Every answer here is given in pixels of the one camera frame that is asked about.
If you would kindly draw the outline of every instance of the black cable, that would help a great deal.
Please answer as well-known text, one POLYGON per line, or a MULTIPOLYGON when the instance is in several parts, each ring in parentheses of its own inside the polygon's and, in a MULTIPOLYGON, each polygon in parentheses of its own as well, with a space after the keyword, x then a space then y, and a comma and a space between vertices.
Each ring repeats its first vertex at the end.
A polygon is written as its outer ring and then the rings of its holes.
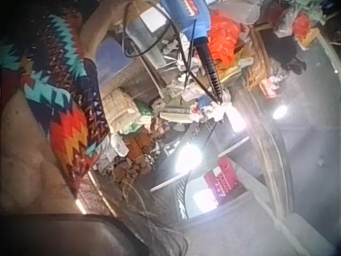
POLYGON ((168 23, 166 25, 165 29, 160 34, 160 36, 155 40, 155 42, 152 45, 150 45, 147 49, 142 51, 141 53, 138 53, 138 54, 127 53, 127 51, 125 49, 125 38, 126 38, 126 28, 127 28, 127 23, 128 23, 129 8, 130 8, 132 3, 133 2, 126 4, 126 6, 124 8, 124 15, 123 15, 122 51, 123 51, 124 55, 128 58, 135 58, 135 57, 140 57, 140 56, 145 55, 147 52, 149 52, 151 49, 153 49, 162 40, 162 38, 167 33, 168 29, 171 27, 171 25, 168 23))
MULTIPOLYGON (((145 1, 146 3, 148 3, 150 6, 154 7, 159 13, 161 13, 165 19, 168 21, 168 24, 166 26, 166 28, 163 30, 163 32, 161 33, 161 35, 157 38, 157 40, 151 45, 149 46, 145 51, 136 54, 136 55, 129 55, 126 53, 125 49, 124 49, 124 45, 125 45, 125 35, 126 35, 126 26, 127 26, 127 19, 128 19, 128 12, 129 12, 129 7, 132 4, 132 2, 128 3, 125 7, 125 12, 124 12, 124 17, 123 17, 123 37, 122 37, 122 49, 124 52, 124 55, 132 58, 132 57, 139 57, 141 55, 144 55, 145 53, 147 53, 148 51, 150 51, 155 45, 157 45, 161 40, 162 37, 166 34, 167 30, 169 29, 169 27, 171 26, 174 33, 175 33, 175 39, 178 41, 179 43, 179 50, 180 50, 180 54, 181 54, 181 58, 183 59, 183 63, 184 65, 187 67, 188 66, 188 62, 186 61, 186 57, 185 57, 185 53, 183 51, 183 46, 181 43, 181 39, 180 39, 180 32, 177 29, 175 23, 173 20, 170 19, 170 17, 161 9, 159 8, 156 4, 154 4, 151 1, 145 1)), ((186 72, 188 72, 190 74, 190 76, 194 79, 194 81, 200 86, 200 88, 216 103, 218 103, 218 100, 216 99, 215 96, 213 96, 212 93, 210 93, 205 86, 201 83, 201 81, 193 74, 193 72, 191 70, 186 70, 186 72)))
POLYGON ((191 70, 191 64, 192 64, 193 42, 194 42, 194 32, 196 30, 196 24, 197 24, 197 19, 195 19, 193 22, 192 36, 190 40, 190 48, 188 51, 188 58, 187 58, 186 78, 185 78, 185 83, 184 83, 184 89, 186 89, 188 78, 190 76, 189 70, 191 70))

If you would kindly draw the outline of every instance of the black tube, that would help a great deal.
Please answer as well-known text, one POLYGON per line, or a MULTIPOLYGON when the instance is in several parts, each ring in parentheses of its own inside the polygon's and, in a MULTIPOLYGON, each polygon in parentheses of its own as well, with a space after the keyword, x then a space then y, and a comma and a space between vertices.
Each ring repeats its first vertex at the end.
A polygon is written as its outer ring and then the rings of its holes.
POLYGON ((198 56, 201 60, 202 66, 204 67, 205 72, 207 74, 210 86, 213 89, 213 93, 216 95, 218 102, 222 103, 223 91, 207 43, 208 43, 207 37, 196 38, 194 39, 193 42, 194 46, 197 49, 198 56))

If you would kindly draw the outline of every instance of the blue power drill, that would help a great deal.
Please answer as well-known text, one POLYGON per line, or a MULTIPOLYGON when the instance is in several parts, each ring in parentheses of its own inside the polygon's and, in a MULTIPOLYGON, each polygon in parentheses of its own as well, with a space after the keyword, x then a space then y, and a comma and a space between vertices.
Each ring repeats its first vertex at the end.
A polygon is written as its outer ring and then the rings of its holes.
POLYGON ((205 0, 160 0, 160 3, 175 21, 180 32, 188 40, 191 40, 193 37, 193 46, 198 52, 213 92, 217 100, 221 103, 223 95, 222 88, 207 45, 207 32, 211 28, 211 18, 205 0))

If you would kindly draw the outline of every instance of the colorful zigzag fabric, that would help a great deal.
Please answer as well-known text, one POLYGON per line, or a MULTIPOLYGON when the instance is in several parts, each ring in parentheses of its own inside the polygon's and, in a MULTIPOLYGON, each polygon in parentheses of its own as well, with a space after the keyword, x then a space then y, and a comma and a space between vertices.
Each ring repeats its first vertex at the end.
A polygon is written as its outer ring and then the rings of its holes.
POLYGON ((109 143, 96 66, 84 59, 77 12, 31 10, 27 27, 0 41, 1 111, 17 90, 24 91, 76 196, 80 179, 109 143))

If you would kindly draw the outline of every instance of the orange bag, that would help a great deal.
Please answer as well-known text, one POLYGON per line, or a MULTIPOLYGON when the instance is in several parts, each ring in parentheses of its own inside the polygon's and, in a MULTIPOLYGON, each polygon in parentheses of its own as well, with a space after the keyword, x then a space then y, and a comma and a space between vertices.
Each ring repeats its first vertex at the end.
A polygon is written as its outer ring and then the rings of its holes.
POLYGON ((294 20, 293 34, 302 41, 307 37, 310 27, 311 24, 308 16, 305 13, 300 13, 294 20))
POLYGON ((221 61, 224 66, 234 62, 234 48, 240 33, 238 23, 211 12, 211 30, 208 33, 208 47, 213 60, 221 61))

